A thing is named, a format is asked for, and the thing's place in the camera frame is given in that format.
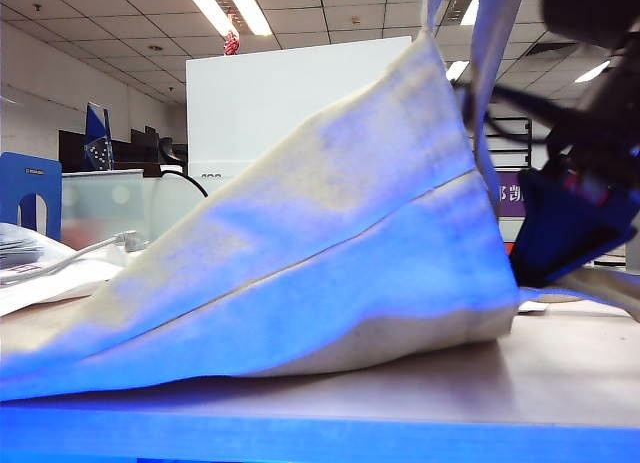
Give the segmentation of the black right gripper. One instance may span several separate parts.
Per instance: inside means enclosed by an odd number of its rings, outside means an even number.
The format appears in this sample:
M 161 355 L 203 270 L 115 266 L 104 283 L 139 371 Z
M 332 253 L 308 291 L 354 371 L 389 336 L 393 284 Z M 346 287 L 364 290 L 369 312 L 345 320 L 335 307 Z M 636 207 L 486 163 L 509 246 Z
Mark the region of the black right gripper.
M 639 186 L 639 47 L 614 54 L 612 66 L 546 138 L 548 156 L 574 170 L 562 177 L 569 193 L 594 206 L 612 194 L 605 183 Z

